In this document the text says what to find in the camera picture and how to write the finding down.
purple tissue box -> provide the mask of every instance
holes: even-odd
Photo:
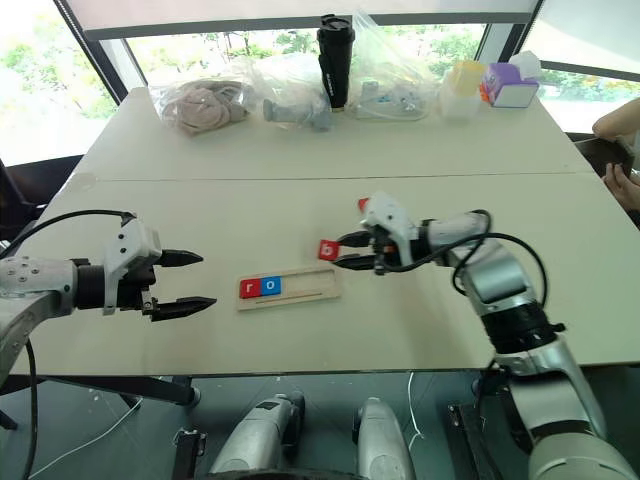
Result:
[[[520,78],[520,70],[510,63],[492,63],[482,79],[489,102],[494,107],[525,108],[538,91],[536,80]]]

